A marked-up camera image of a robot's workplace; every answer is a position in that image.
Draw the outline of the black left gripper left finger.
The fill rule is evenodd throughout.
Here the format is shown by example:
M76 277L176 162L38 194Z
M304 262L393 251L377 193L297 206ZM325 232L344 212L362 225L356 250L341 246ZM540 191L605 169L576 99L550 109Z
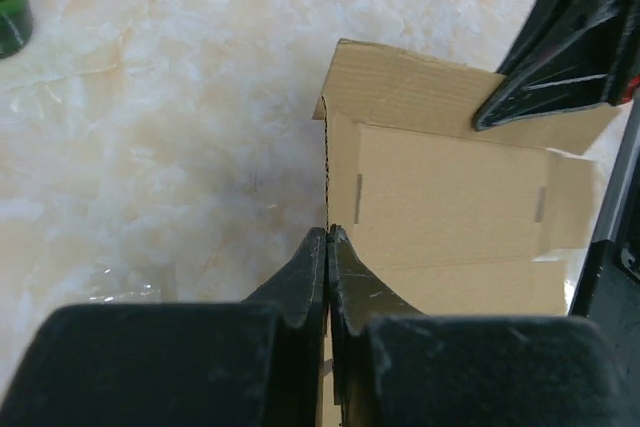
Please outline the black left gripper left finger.
M317 426L326 233L234 303L78 304L41 325L5 426Z

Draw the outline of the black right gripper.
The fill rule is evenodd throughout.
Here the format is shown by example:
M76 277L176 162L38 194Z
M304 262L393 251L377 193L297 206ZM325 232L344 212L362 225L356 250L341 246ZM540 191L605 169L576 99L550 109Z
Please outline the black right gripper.
M639 325L639 93L569 310L604 327Z

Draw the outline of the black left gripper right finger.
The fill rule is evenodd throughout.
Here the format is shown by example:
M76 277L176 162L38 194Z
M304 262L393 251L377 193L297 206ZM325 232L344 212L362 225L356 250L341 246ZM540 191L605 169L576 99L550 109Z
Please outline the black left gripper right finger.
M635 426L598 328L566 316L429 316L327 237L334 398L346 426Z

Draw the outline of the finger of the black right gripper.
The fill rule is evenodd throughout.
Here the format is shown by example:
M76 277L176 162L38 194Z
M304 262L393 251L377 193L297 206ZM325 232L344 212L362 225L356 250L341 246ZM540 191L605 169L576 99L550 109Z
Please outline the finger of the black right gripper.
M497 71L476 130L625 103L639 86L639 0L536 0Z

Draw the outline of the brown cardboard box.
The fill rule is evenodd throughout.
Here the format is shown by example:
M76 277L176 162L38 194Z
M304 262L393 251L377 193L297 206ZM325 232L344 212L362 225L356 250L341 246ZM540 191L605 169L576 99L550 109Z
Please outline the brown cardboard box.
M327 223L429 316L568 316L556 250L583 248L595 209L585 151L610 107L472 128L497 74L341 40L316 108Z

